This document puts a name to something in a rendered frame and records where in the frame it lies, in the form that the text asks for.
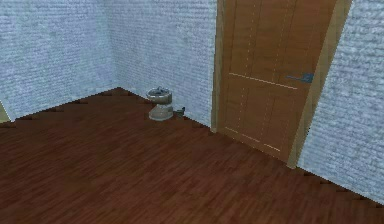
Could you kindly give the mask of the brown wooden room door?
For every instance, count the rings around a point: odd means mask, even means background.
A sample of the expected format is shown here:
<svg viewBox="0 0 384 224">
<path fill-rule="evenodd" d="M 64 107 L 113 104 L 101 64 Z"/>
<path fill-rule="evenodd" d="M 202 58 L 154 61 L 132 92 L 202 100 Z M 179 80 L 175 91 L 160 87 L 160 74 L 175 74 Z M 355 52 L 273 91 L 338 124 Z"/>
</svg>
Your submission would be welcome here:
<svg viewBox="0 0 384 224">
<path fill-rule="evenodd" d="M 213 130 L 296 167 L 352 1 L 219 0 Z"/>
</svg>

